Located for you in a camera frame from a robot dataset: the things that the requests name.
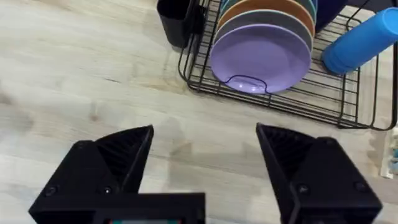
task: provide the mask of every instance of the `purple plate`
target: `purple plate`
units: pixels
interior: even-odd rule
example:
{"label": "purple plate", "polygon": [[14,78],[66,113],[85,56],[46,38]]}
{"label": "purple plate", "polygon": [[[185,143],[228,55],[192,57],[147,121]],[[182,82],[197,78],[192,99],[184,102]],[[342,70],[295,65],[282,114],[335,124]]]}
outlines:
{"label": "purple plate", "polygon": [[274,93],[299,82],[310,69],[304,40],[283,27],[252,24],[222,36],[210,53],[211,69],[229,87]]}

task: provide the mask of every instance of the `orange plate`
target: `orange plate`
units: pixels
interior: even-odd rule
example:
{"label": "orange plate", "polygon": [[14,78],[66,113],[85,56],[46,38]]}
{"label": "orange plate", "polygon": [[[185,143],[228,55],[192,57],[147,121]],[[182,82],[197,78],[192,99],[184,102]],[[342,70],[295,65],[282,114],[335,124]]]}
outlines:
{"label": "orange plate", "polygon": [[315,24],[310,13],[299,3],[291,0],[243,0],[229,8],[218,21],[217,30],[228,20],[240,13],[256,9],[273,9],[286,12],[297,19],[300,19],[311,32],[315,35]]}

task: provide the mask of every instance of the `black 3d-printed part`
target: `black 3d-printed part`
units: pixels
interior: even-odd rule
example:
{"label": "black 3d-printed part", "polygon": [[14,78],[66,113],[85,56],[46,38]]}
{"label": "black 3d-printed part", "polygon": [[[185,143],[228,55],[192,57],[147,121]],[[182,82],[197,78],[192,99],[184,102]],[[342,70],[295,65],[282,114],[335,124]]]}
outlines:
{"label": "black 3d-printed part", "polygon": [[138,194],[154,129],[134,128],[69,150],[29,209],[38,224],[110,220],[205,222],[205,194]]}
{"label": "black 3d-printed part", "polygon": [[372,223],[382,205],[333,138],[257,124],[281,221]]}

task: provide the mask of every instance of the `gray plate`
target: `gray plate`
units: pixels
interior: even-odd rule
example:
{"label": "gray plate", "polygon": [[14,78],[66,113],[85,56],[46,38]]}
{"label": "gray plate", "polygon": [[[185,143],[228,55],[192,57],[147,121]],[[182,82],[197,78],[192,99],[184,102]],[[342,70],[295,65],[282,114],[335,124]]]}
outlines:
{"label": "gray plate", "polygon": [[312,51],[313,39],[304,23],[288,13],[272,9],[251,10],[233,17],[218,29],[215,42],[229,31],[250,24],[272,24],[291,30],[303,39]]}
{"label": "gray plate", "polygon": [[317,9],[315,8],[315,5],[312,2],[312,0],[295,0],[295,1],[297,1],[309,12],[314,23],[317,23]]}

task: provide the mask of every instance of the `screw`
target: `screw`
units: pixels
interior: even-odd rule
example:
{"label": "screw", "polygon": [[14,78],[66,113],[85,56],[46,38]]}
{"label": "screw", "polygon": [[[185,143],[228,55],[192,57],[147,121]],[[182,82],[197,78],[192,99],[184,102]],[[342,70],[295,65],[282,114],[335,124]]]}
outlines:
{"label": "screw", "polygon": [[368,191],[368,187],[364,183],[359,182],[359,181],[354,183],[354,187],[359,192],[367,192]]}
{"label": "screw", "polygon": [[329,145],[329,146],[332,145],[333,143],[335,143],[335,142],[332,139],[327,139],[326,140],[326,144]]}
{"label": "screw", "polygon": [[104,188],[104,193],[105,193],[105,194],[110,194],[110,193],[112,193],[112,188],[111,188],[111,187],[105,187],[105,188]]}
{"label": "screw", "polygon": [[310,188],[305,184],[300,184],[299,186],[297,186],[297,191],[300,194],[308,195],[310,193]]}
{"label": "screw", "polygon": [[49,188],[45,191],[44,195],[45,195],[46,197],[49,197],[49,196],[55,194],[56,192],[57,192],[57,188],[56,188],[56,187],[49,187]]}

